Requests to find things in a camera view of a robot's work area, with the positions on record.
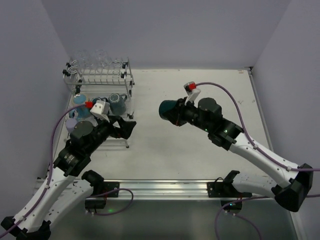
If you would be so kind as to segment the grey-blue mug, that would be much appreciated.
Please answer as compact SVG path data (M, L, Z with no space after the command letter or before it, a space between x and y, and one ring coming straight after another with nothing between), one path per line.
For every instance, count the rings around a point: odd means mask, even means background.
M119 93L112 93L109 98L108 102L110 105L110 110L113 115L115 116L122 116L125 114L126 108L126 100L128 96L126 94L119 94Z

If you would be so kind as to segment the dark green mug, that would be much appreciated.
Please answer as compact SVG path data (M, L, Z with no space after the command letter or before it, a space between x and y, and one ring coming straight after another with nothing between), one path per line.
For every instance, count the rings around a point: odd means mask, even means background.
M162 120L169 121L175 125L178 121L178 101L177 100L164 100L160 103L158 108L159 116Z

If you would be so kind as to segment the lavender plastic cup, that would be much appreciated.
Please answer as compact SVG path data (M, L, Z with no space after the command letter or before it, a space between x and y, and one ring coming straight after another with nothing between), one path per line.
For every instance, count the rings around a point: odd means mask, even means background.
M65 122L65 127L66 127L66 130L71 133L74 129L75 129L75 126L76 124L78 123L78 121L74 118L69 118L66 120Z

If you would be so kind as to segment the clear glass tumbler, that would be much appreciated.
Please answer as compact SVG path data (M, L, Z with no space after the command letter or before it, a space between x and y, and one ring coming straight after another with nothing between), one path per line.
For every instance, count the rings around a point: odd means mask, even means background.
M107 51L98 49L94 52L95 65L99 69L107 68L110 65L111 59Z
M78 66L81 69L91 69L93 66L93 60L88 50L79 50L75 53L75 59L78 62Z

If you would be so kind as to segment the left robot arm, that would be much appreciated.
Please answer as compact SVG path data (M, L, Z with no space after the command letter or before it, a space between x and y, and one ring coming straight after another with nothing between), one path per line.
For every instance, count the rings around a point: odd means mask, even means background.
M106 196L104 178L93 170L83 172L91 155L108 137L127 140L136 121L111 116L94 126L79 121L70 133L65 147L49 164L49 173L31 200L16 215L5 217L1 226L17 240L47 240L54 223L78 202L89 196Z

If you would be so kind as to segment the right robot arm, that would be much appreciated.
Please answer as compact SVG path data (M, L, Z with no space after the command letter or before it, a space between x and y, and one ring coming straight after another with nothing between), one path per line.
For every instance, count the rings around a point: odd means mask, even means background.
M161 117L179 127L190 124L201 129L214 145L244 158L266 174L231 170L222 182L213 184L215 192L228 197L269 197L290 212L301 208L313 185L311 166L290 162L254 141L243 127L223 117L222 107L213 98L201 99L198 106L180 98Z

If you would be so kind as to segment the metal dish rack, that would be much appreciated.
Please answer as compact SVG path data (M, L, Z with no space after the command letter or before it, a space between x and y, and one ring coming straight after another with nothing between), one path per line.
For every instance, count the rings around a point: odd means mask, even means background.
M72 99L84 95L88 101L107 101L112 94L122 95L125 100L125 120L134 119L133 87L135 85L130 59L102 60L96 64L83 61L79 65L70 59L62 70L63 80L70 89Z

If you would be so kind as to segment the blue mug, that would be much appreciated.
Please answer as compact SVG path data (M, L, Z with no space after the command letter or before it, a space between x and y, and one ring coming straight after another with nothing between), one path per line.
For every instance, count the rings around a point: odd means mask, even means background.
M90 101L95 105L97 101L109 102L107 97L93 97Z

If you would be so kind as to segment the light blue cup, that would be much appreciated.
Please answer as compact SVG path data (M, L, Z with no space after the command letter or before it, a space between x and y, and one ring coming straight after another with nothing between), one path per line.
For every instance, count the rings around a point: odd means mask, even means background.
M89 101L87 95L78 93L71 98L71 106L76 107L68 113L69 118L76 120L84 120L92 116L90 109L84 104Z

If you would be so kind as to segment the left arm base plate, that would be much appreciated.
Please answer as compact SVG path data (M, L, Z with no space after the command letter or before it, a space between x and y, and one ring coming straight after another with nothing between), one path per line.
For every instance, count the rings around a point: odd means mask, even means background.
M93 188L93 197L99 198L117 198L119 193L116 191L120 188L118 181L103 181Z

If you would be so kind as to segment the aluminium mounting rail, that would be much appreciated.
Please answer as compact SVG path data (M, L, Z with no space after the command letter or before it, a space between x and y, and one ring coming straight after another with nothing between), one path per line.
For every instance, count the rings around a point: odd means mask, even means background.
M219 180L107 180L120 182L122 189L133 192L136 200L206 200L206 199L240 199L266 196L272 198L272 188L277 184L266 176L238 174L228 185L230 197L209 198L207 182L224 182Z

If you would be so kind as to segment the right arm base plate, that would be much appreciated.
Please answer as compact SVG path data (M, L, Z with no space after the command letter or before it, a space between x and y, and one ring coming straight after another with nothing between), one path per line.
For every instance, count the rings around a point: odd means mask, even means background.
M206 190L209 198L228 198L232 195L228 185L223 181L207 182Z

